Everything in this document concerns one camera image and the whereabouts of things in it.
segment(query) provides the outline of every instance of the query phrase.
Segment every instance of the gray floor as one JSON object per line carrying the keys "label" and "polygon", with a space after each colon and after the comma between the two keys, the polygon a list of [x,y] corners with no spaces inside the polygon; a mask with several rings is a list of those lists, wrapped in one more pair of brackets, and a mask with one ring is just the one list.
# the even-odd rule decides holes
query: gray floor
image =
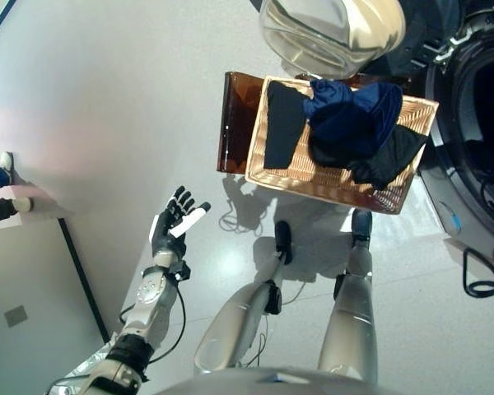
{"label": "gray floor", "polygon": [[[147,256],[154,212],[179,184],[213,205],[187,240],[187,334],[149,369],[143,393],[191,376],[212,316],[268,258],[275,219],[288,219],[295,236],[284,300],[305,287],[269,319],[261,364],[314,368],[333,306],[347,209],[214,171],[230,70],[283,75],[247,1],[31,0],[18,2],[0,30],[0,151],[15,152],[41,211],[69,215],[111,330]],[[375,216],[380,383],[416,395],[492,395],[494,300],[462,292],[445,237],[420,179],[400,216]],[[165,345],[177,336],[178,307],[172,323]]]}

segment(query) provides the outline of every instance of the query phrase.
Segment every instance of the folded black cloth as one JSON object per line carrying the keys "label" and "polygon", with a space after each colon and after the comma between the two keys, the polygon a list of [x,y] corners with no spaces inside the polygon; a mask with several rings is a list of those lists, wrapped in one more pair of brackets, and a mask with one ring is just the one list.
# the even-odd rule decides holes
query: folded black cloth
{"label": "folded black cloth", "polygon": [[287,169],[305,125],[306,95],[278,81],[269,82],[265,169]]}
{"label": "folded black cloth", "polygon": [[402,125],[394,131],[377,153],[367,160],[354,160],[348,164],[355,184],[372,184],[382,190],[412,162],[427,140],[427,136]]}
{"label": "folded black cloth", "polygon": [[[314,80],[313,99],[304,100],[310,119],[312,159],[336,167],[350,160],[371,158],[388,139],[403,104],[394,84],[378,82],[358,91],[338,81]],[[322,154],[316,156],[316,150]]]}

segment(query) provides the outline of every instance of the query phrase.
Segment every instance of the wire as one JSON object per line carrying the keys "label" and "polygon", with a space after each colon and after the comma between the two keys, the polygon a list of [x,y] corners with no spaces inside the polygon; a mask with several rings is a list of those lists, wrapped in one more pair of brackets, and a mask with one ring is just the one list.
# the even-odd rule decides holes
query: wire
{"label": "wire", "polygon": [[494,184],[494,172],[486,174],[486,178],[481,182],[481,188],[479,190],[479,194],[481,195],[483,203],[494,213],[494,202],[492,200],[488,200],[485,194],[485,190],[487,189],[488,184]]}
{"label": "wire", "polygon": [[298,292],[296,292],[296,295],[293,296],[291,299],[289,299],[287,302],[283,302],[282,303],[282,306],[285,306],[286,304],[290,304],[290,303],[293,303],[297,298],[298,296],[300,296],[300,294],[302,293],[302,291],[304,290],[304,287],[305,287],[305,284],[306,282],[304,281],[302,283],[302,286],[300,287],[300,289],[298,290]]}
{"label": "wire", "polygon": [[[468,256],[473,255],[477,259],[481,261],[481,263],[487,267],[492,274],[494,275],[494,267],[490,263],[490,261],[485,258],[481,253],[476,251],[475,249],[471,248],[466,248],[463,251],[463,289],[467,293],[467,295],[472,296],[473,298],[476,299],[482,299],[482,298],[490,298],[491,296],[494,296],[494,281],[488,281],[488,280],[483,280],[483,281],[474,281],[471,282],[470,284],[467,284],[467,267],[468,267]],[[489,287],[490,289],[488,290],[479,290],[477,289],[478,287],[483,286],[483,287]]]}
{"label": "wire", "polygon": [[122,323],[123,325],[126,325],[126,319],[123,318],[123,315],[125,315],[128,311],[133,309],[133,306],[135,306],[135,303],[132,304],[131,306],[128,306],[126,309],[124,309],[119,313],[119,322]]}
{"label": "wire", "polygon": [[258,367],[260,367],[260,356],[262,355],[262,352],[263,352],[263,350],[265,350],[265,346],[267,345],[267,335],[269,332],[269,322],[267,319],[267,315],[265,315],[264,317],[265,317],[265,333],[260,333],[260,341],[258,344],[258,353],[253,357],[252,360],[250,360],[249,362],[247,362],[245,364],[246,368],[248,368],[250,366],[250,364],[252,364],[254,362],[254,360],[258,360],[256,365]]}
{"label": "wire", "polygon": [[150,362],[148,362],[149,365],[153,364],[154,362],[157,362],[158,360],[162,360],[167,355],[169,355],[178,346],[179,342],[181,342],[181,338],[183,337],[184,328],[187,324],[187,313],[184,308],[184,300],[183,300],[183,296],[181,295],[181,291],[179,290],[179,285],[175,286],[175,290],[178,293],[179,302],[181,302],[181,309],[183,310],[183,326],[181,327],[181,332],[179,333],[178,339],[175,341],[174,345],[171,348],[169,348],[167,351],[165,351],[163,354],[159,355],[157,358],[150,360]]}
{"label": "wire", "polygon": [[88,377],[90,377],[89,374],[82,374],[79,376],[62,377],[61,379],[57,379],[47,387],[47,389],[44,391],[44,395],[49,395],[53,387],[67,387],[61,385],[62,383],[66,383],[68,381],[74,381],[74,380],[83,380],[83,379],[87,379]]}

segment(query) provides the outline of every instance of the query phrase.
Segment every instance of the brown tray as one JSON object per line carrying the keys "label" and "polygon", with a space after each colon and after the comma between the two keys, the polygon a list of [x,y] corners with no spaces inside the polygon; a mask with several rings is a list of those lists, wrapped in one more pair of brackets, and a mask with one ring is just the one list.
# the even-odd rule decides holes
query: brown tray
{"label": "brown tray", "polygon": [[[265,78],[250,142],[245,178],[257,185],[285,190],[326,202],[385,214],[399,214],[412,183],[413,175],[419,166],[424,147],[419,150],[412,163],[383,191],[375,190],[371,184],[355,184],[352,181],[350,170],[316,165],[311,160],[308,151],[310,135],[308,124],[304,127],[304,132],[298,141],[289,168],[285,170],[263,168],[265,141],[267,139],[267,89],[270,81],[279,81],[286,86],[296,88],[309,97],[313,96],[313,91],[307,81],[277,77]],[[434,101],[405,95],[397,123],[428,136],[438,106],[439,104]]]}

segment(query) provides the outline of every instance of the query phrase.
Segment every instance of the white sneaker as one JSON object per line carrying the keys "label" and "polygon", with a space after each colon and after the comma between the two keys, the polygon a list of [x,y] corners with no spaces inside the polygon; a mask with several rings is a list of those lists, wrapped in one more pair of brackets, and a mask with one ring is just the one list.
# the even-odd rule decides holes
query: white sneaker
{"label": "white sneaker", "polygon": [[15,210],[18,212],[28,212],[33,210],[33,199],[30,197],[20,197],[18,199],[12,199],[11,203]]}
{"label": "white sneaker", "polygon": [[13,154],[11,152],[3,152],[0,155],[0,167],[7,173],[9,184],[13,184]]}

